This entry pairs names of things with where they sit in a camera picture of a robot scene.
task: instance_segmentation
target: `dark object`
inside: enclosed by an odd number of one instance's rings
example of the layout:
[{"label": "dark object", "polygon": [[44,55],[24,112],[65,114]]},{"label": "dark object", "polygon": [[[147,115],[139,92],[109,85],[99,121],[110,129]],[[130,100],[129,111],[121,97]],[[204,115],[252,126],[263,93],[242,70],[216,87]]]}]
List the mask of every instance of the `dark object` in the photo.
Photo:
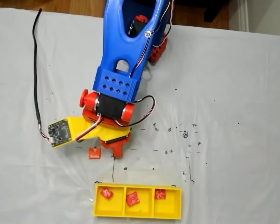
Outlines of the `dark object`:
[{"label": "dark object", "polygon": [[204,13],[205,22],[213,22],[227,0],[175,0],[176,5],[207,7]]},{"label": "dark object", "polygon": [[126,138],[127,138],[126,136],[123,136],[123,137],[119,137],[119,138],[116,138],[116,139],[112,139],[112,140],[106,141],[106,144],[114,143],[114,142],[117,142],[117,141],[120,141],[120,140],[123,140],[123,139],[126,139]]},{"label": "dark object", "polygon": [[36,42],[36,38],[35,38],[35,27],[38,21],[38,17],[40,16],[42,12],[42,9],[40,8],[38,10],[37,16],[35,18],[34,24],[33,24],[33,28],[32,28],[32,36],[33,36],[33,41],[34,41],[34,58],[33,58],[33,65],[34,65],[34,105],[35,105],[35,112],[36,112],[36,118],[37,118],[37,122],[39,125],[42,124],[41,121],[41,116],[39,114],[39,108],[38,108],[38,101],[37,101],[37,42]]},{"label": "dark object", "polygon": [[133,20],[130,30],[128,32],[129,37],[136,37],[146,26],[147,23],[145,22],[140,22],[137,20]]},{"label": "dark object", "polygon": [[123,109],[126,106],[124,101],[106,96],[104,94],[99,95],[98,101],[99,105],[97,107],[97,113],[101,113],[114,119],[121,119]]},{"label": "dark object", "polygon": [[71,140],[70,128],[67,119],[58,121],[48,126],[49,135],[54,139],[51,145],[59,146]]},{"label": "dark object", "polygon": [[205,22],[213,22],[226,0],[210,0],[204,13]]}]

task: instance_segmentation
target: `table surface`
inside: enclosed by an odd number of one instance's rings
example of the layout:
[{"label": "table surface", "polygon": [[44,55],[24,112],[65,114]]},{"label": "table surface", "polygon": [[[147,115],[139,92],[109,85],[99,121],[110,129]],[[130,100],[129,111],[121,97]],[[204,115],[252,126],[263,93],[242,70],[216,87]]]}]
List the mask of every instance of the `table surface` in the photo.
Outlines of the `table surface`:
[{"label": "table surface", "polygon": [[[0,224],[174,223],[92,216],[95,181],[113,158],[98,140],[52,149],[33,102],[36,12],[0,9]],[[103,20],[43,13],[37,26],[43,126],[79,116],[100,64]],[[151,117],[132,130],[114,181],[182,188],[183,224],[280,224],[280,37],[173,26],[138,98]],[[137,107],[138,119],[151,102]]]}]

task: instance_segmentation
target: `electrical wire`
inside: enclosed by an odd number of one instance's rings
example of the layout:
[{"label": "electrical wire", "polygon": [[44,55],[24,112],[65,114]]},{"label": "electrical wire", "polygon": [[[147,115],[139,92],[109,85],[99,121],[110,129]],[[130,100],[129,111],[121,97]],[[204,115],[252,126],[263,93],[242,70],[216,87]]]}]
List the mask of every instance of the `electrical wire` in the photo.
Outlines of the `electrical wire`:
[{"label": "electrical wire", "polygon": [[102,122],[103,120],[103,116],[101,114],[99,114],[98,116],[98,120],[93,124],[91,125],[89,128],[87,128],[85,131],[83,131],[82,133],[80,133],[76,138],[75,140],[77,142],[82,142],[83,140],[80,140],[82,137],[84,137],[85,135],[87,135],[89,132],[91,132],[93,129],[95,129],[97,126],[99,126],[99,124]]},{"label": "electrical wire", "polygon": [[139,99],[139,100],[137,100],[137,101],[134,102],[134,103],[139,103],[139,102],[145,100],[146,98],[151,98],[151,99],[153,99],[153,105],[152,105],[152,107],[150,108],[150,110],[149,110],[149,112],[147,113],[147,115],[144,116],[144,118],[142,118],[141,120],[139,120],[139,121],[137,121],[137,122],[135,122],[135,123],[132,123],[132,124],[126,125],[126,126],[125,126],[125,125],[122,125],[121,123],[119,123],[116,119],[113,119],[113,121],[114,121],[119,127],[131,127],[131,126],[140,124],[140,123],[142,123],[143,121],[145,121],[145,120],[152,114],[152,112],[154,111],[155,104],[156,104],[155,98],[154,98],[153,96],[151,96],[151,95],[148,95],[148,96],[145,96],[144,98]]},{"label": "electrical wire", "polygon": [[171,28],[172,28],[173,5],[174,5],[174,0],[171,1],[171,14],[170,14],[170,26],[169,26],[169,30],[168,30],[168,32],[166,33],[166,35],[165,35],[163,41],[162,41],[158,46],[154,46],[154,45],[153,45],[153,47],[158,48],[158,47],[161,46],[161,45],[166,41],[166,39],[168,38],[168,34],[170,33]]},{"label": "electrical wire", "polygon": [[132,69],[132,71],[131,71],[131,73],[130,73],[130,75],[129,75],[130,78],[133,76],[133,73],[134,73],[135,70],[138,68],[138,66],[142,63],[142,61],[143,61],[143,59],[144,59],[144,56],[145,56],[145,53],[146,53],[147,48],[148,48],[148,44],[149,44],[149,41],[150,41],[150,37],[151,37],[155,32],[157,32],[157,31],[160,29],[161,22],[162,22],[162,20],[163,20],[163,18],[164,18],[164,16],[165,16],[166,12],[169,10],[170,6],[172,7],[173,1],[174,1],[174,0],[169,0],[169,4],[168,4],[168,6],[167,6],[165,12],[163,13],[163,15],[162,15],[162,17],[161,17],[161,19],[160,19],[158,28],[156,28],[155,30],[153,30],[152,33],[151,33],[151,35],[147,38],[147,41],[146,41],[145,47],[144,47],[144,49],[143,49],[143,52],[142,52],[142,54],[141,54],[141,57],[140,57],[140,59],[137,61],[137,63],[135,64],[135,66],[133,67],[133,69]]},{"label": "electrical wire", "polygon": [[40,8],[38,10],[37,16],[35,18],[33,28],[32,28],[32,36],[33,36],[33,41],[34,41],[34,58],[33,58],[33,67],[34,67],[34,105],[35,105],[35,113],[36,113],[36,118],[37,118],[37,123],[38,123],[38,130],[43,138],[45,138],[49,143],[50,139],[49,137],[44,133],[42,129],[42,120],[41,120],[41,115],[39,113],[39,107],[38,107],[38,100],[37,100],[37,42],[36,42],[36,37],[35,37],[35,27],[37,25],[38,18],[42,12],[42,9]]}]

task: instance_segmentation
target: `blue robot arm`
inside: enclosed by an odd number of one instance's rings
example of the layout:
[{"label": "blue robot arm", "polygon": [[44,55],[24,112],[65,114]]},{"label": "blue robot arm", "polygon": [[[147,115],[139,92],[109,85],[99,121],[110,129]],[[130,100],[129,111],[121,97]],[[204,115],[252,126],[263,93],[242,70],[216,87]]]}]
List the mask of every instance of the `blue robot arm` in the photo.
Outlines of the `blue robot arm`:
[{"label": "blue robot arm", "polygon": [[[104,49],[93,90],[84,90],[80,106],[89,122],[103,117],[101,125],[133,126],[133,113],[141,75],[154,45],[159,45],[170,17],[174,0],[108,0],[104,15]],[[136,21],[142,16],[145,22]],[[119,61],[128,64],[127,71],[117,69]]]},{"label": "blue robot arm", "polygon": [[[135,0],[108,0],[104,15],[104,52],[93,90],[128,103],[134,102],[151,46],[158,45],[169,19],[170,0],[143,3]],[[136,37],[128,29],[136,15],[144,15],[148,23]],[[128,72],[116,70],[120,60],[127,62]]]}]

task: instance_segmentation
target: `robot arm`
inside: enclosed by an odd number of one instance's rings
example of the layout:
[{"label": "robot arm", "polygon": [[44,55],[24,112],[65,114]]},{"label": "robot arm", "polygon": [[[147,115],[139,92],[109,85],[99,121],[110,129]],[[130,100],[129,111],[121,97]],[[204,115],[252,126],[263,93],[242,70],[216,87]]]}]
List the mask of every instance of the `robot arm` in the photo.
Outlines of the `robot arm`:
[{"label": "robot arm", "polygon": [[[104,52],[93,85],[95,92],[84,91],[80,101],[80,106],[85,106],[83,116],[86,119],[95,122],[97,116],[94,115],[101,114],[102,123],[128,125],[144,66],[151,56],[152,46],[161,42],[171,3],[171,0],[107,1]],[[147,22],[135,20],[137,15]],[[117,69],[120,60],[127,62],[127,72]]]},{"label": "robot arm", "polygon": [[[146,61],[161,49],[174,0],[108,0],[104,15],[104,49],[93,92],[84,90],[80,98],[83,118],[68,117],[49,126],[53,147],[71,141],[99,137],[115,157],[130,136],[130,127],[144,121],[153,111],[155,99],[135,101]],[[128,70],[117,69],[120,60]],[[152,98],[149,113],[130,124],[134,103]]]}]

